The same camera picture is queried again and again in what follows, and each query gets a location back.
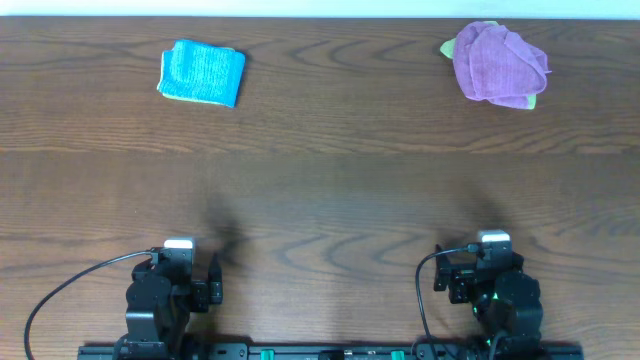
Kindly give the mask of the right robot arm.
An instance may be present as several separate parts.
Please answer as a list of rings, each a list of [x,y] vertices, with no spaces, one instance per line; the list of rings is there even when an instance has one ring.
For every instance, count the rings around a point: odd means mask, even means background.
[[[452,304],[469,303],[485,331],[488,359],[535,352],[543,308],[539,281],[523,272],[524,258],[508,240],[436,247],[433,289]]]

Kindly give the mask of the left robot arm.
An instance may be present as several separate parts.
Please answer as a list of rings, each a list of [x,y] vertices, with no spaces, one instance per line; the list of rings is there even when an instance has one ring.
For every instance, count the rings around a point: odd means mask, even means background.
[[[207,278],[192,278],[194,250],[157,247],[136,265],[126,291],[127,333],[113,350],[114,359],[180,359],[186,327],[193,313],[206,313],[223,301],[218,255],[209,262]]]

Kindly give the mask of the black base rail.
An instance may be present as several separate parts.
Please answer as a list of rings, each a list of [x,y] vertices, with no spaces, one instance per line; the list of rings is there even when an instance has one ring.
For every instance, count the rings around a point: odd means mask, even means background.
[[[193,359],[193,360],[422,360],[422,359],[490,359],[488,346],[469,346],[462,344],[434,344],[436,357],[430,345],[387,346],[350,346],[350,345],[247,345],[244,343],[212,343],[186,345],[179,355],[161,358],[159,355],[144,355],[142,347],[134,351],[131,346],[123,344],[116,358],[114,346],[82,346],[79,347],[78,360],[106,359]],[[575,345],[547,344],[532,355],[507,355],[496,350],[491,359],[553,359],[582,360],[583,351]]]

